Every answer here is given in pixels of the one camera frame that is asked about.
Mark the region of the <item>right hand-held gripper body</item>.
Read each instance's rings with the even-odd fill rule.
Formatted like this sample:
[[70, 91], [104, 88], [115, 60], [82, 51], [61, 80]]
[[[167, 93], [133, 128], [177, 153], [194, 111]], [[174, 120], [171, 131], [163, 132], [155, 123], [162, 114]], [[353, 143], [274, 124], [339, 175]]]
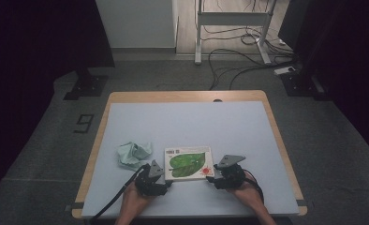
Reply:
[[242, 185], [245, 175], [240, 161], [245, 160], [243, 156], [224, 155], [222, 159], [214, 165], [220, 171], [221, 177], [215, 178], [214, 186], [217, 189], [238, 188]]

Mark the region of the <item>caterpillar picture book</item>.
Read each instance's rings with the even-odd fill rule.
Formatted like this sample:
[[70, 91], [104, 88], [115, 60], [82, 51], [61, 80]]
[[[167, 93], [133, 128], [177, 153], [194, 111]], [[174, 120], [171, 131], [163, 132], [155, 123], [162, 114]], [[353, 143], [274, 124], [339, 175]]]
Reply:
[[172, 147], [166, 148], [164, 153], [164, 171], [167, 180], [214, 177], [214, 161], [209, 146]]

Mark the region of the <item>person's left hand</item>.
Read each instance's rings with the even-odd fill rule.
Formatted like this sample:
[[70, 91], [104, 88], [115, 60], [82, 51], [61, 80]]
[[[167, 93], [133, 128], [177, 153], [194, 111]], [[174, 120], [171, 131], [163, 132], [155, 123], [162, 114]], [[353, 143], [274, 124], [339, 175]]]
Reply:
[[155, 196], [145, 196], [140, 193], [134, 182], [125, 190], [122, 200], [120, 217], [135, 218], [138, 216], [155, 198]]

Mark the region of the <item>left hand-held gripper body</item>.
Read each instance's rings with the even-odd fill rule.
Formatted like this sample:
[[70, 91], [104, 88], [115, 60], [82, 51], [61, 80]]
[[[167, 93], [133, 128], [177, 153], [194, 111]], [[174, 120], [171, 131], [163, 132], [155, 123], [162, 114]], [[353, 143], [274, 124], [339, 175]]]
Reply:
[[162, 184], [157, 181], [164, 174], [164, 170], [153, 160], [150, 164], [142, 166], [142, 171], [135, 179], [135, 185], [142, 195], [145, 196], [161, 196]]

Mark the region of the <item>dark curtain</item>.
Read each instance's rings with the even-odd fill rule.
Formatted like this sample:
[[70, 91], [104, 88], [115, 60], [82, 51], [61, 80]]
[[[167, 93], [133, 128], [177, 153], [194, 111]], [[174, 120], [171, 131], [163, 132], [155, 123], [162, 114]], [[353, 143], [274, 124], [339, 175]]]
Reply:
[[96, 0], [0, 0], [0, 181], [48, 108], [55, 80], [112, 64]]
[[369, 0], [289, 0], [278, 36], [369, 145]]

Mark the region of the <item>black stand base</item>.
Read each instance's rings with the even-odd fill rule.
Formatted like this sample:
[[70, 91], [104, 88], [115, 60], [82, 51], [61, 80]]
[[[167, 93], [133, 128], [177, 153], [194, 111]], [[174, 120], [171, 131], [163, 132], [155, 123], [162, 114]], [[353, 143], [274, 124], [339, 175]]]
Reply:
[[281, 75], [280, 78], [289, 97], [313, 98], [317, 101], [331, 99], [316, 75], [308, 76], [290, 72]]
[[78, 80], [70, 92], [64, 96], [64, 100], [78, 100], [80, 97], [99, 97], [108, 80], [106, 75], [92, 75], [87, 67], [75, 70]]

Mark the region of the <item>person's right hand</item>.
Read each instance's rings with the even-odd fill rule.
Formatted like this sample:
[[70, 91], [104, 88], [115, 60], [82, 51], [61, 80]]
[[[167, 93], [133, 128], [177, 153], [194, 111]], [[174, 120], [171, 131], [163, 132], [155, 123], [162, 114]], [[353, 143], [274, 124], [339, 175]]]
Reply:
[[233, 194], [243, 205], [252, 209], [256, 214], [264, 209], [264, 203], [254, 186], [244, 182], [240, 187], [229, 189], [229, 193]]

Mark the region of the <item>white desk frame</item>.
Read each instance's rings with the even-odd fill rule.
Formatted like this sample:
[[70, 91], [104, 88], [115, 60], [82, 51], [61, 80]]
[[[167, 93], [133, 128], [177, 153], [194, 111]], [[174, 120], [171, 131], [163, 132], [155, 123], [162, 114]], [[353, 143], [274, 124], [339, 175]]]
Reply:
[[256, 40], [259, 54], [265, 65], [272, 63], [264, 44], [277, 0], [271, 0], [270, 8], [265, 12], [204, 12], [202, 0], [196, 0], [196, 25], [197, 37], [195, 45], [195, 64], [201, 64], [201, 28], [203, 25], [226, 25], [226, 26], [259, 26], [262, 28], [261, 35]]

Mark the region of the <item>light blue table mat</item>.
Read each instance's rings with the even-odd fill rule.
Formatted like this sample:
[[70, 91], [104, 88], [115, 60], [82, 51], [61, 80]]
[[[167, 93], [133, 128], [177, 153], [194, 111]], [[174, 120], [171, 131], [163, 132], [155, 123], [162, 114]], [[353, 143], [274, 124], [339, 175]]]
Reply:
[[271, 214], [299, 212], [270, 121], [259, 101], [111, 105], [83, 217], [117, 217], [121, 204], [114, 197], [133, 173], [118, 162], [117, 148], [126, 143], [150, 144], [151, 157], [159, 164], [170, 147], [208, 146], [215, 162], [225, 155], [241, 156], [242, 167], [255, 175]]

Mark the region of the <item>light green cloth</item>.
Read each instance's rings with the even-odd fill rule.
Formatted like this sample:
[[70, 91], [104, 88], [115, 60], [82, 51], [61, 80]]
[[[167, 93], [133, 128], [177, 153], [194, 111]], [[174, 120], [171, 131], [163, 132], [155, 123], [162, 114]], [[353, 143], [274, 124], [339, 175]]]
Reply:
[[153, 147], [150, 142], [146, 144], [128, 142], [118, 146], [116, 151], [118, 163], [132, 171], [136, 171], [144, 164], [143, 161], [153, 153]]

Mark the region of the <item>white power strip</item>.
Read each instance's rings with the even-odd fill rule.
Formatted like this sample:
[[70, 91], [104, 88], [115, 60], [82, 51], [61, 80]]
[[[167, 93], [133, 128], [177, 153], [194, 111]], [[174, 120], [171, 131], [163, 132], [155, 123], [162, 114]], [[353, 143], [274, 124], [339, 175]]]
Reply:
[[282, 67], [282, 68], [278, 68], [278, 69], [275, 69], [273, 71], [273, 74], [278, 76], [278, 75], [282, 75], [282, 74], [287, 74], [287, 73], [290, 73], [290, 72], [294, 72], [296, 69], [294, 67]]

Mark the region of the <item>white partition panel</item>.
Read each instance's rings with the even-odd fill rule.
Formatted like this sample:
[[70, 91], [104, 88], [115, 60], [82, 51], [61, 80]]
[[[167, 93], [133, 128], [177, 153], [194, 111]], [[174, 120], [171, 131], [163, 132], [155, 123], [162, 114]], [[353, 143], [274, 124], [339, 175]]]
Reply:
[[177, 0], [96, 0], [113, 49], [174, 49]]

